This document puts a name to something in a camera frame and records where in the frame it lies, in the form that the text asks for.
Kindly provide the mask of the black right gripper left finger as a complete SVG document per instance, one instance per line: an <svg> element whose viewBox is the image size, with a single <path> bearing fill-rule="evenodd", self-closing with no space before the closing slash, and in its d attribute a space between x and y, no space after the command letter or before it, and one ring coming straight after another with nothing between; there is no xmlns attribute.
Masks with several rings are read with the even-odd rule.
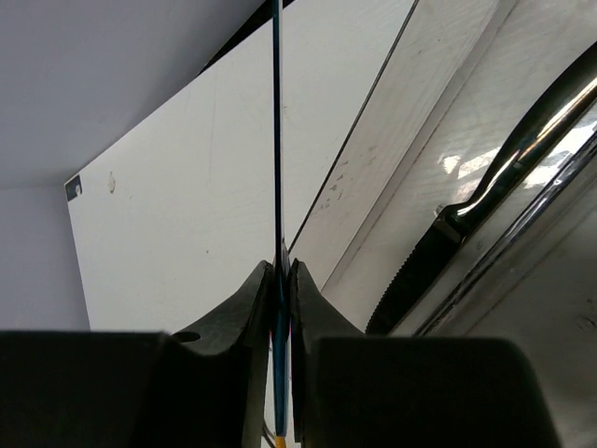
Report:
<svg viewBox="0 0 597 448"><path fill-rule="evenodd" d="M5 447L258 447L273 268L175 334L5 331Z"/></svg>

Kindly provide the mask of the black steak knife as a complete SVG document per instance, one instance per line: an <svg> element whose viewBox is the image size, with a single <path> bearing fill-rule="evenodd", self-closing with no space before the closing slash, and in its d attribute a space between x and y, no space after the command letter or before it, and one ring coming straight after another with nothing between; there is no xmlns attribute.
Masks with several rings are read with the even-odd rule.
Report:
<svg viewBox="0 0 597 448"><path fill-rule="evenodd" d="M596 102L596 47L585 50L536 100L461 203L445 206L376 305L367 335L387 335L445 272L465 242Z"/></svg>

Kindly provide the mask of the blue knife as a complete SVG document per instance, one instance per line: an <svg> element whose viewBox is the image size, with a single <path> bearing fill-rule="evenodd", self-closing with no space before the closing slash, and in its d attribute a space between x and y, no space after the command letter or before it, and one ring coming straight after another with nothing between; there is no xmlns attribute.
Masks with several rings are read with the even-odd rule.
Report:
<svg viewBox="0 0 597 448"><path fill-rule="evenodd" d="M274 279L272 286L273 321L271 326L274 398L274 437L277 447L286 446L288 421L288 274L290 270L284 228L283 180L283 95L282 95L282 16L283 3L273 1L272 12L272 109L274 158Z"/></svg>

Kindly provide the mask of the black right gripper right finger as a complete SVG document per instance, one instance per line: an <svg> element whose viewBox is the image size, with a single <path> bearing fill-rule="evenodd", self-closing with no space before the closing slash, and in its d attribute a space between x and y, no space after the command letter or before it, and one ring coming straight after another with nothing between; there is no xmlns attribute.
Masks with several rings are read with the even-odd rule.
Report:
<svg viewBox="0 0 597 448"><path fill-rule="evenodd" d="M296 441L304 447L557 447L535 372L492 338L369 336L289 277Z"/></svg>

